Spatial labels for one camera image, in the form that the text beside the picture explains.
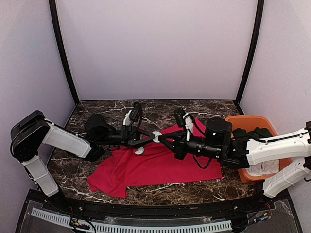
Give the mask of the round brooch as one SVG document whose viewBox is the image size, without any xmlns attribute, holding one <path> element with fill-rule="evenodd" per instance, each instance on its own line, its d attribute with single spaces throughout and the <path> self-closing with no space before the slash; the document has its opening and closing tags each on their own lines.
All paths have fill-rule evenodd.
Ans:
<svg viewBox="0 0 311 233">
<path fill-rule="evenodd" d="M 152 134 L 154 135 L 153 142 L 160 143 L 159 137 L 162 136 L 162 133 L 159 131 L 153 131 Z"/>
<path fill-rule="evenodd" d="M 144 147 L 139 147 L 136 151 L 135 151 L 135 155 L 142 155 L 144 153 L 145 149 Z"/>
</svg>

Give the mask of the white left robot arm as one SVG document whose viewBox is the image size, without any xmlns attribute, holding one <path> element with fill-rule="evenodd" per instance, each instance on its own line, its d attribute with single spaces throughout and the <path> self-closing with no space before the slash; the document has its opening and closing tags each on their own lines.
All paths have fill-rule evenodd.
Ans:
<svg viewBox="0 0 311 233">
<path fill-rule="evenodd" d="M 69 202 L 60 194 L 61 188 L 47 168 L 48 160 L 40 156 L 43 148 L 60 149 L 90 162 L 99 160 L 106 146 L 126 146 L 143 153 L 143 147 L 153 142 L 156 136 L 140 127 L 142 120 L 142 106 L 135 102 L 119 129 L 108 124 L 103 115 L 92 114 L 84 124 L 86 134 L 80 136 L 36 110 L 11 129 L 10 153 L 23 165 L 44 195 L 50 197 L 50 205 L 63 212 L 69 207 Z"/>
</svg>

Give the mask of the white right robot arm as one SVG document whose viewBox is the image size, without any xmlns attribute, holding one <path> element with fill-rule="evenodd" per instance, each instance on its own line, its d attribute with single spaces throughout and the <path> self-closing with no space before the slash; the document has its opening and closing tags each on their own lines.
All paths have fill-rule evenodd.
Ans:
<svg viewBox="0 0 311 233">
<path fill-rule="evenodd" d="M 174 116 L 180 130 L 160 135 L 158 140 L 173 152 L 176 159 L 183 160 L 187 154 L 192 154 L 194 158 L 207 157 L 230 169 L 241 169 L 262 162 L 294 158 L 287 167 L 264 180 L 262 191 L 248 199 L 248 207 L 253 211 L 265 205 L 267 197 L 275 197 L 311 174 L 310 122 L 293 133 L 256 139 L 248 135 L 232 137 L 232 123 L 212 117 L 199 137 L 193 133 L 198 126 L 191 114 L 178 108 Z"/>
</svg>

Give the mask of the magenta t-shirt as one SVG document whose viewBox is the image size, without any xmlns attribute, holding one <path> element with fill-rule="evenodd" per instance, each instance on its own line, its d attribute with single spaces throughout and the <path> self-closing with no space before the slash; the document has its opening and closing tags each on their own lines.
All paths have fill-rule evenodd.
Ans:
<svg viewBox="0 0 311 233">
<path fill-rule="evenodd" d="M 207 166 L 201 169 L 191 154 L 184 160 L 161 143 L 150 143 L 142 155 L 136 150 L 121 146 L 112 150 L 111 157 L 104 160 L 87 180 L 92 192 L 101 191 L 113 198 L 127 197 L 127 188 L 188 183 L 222 178 L 221 165 L 215 160 L 199 158 Z"/>
</svg>

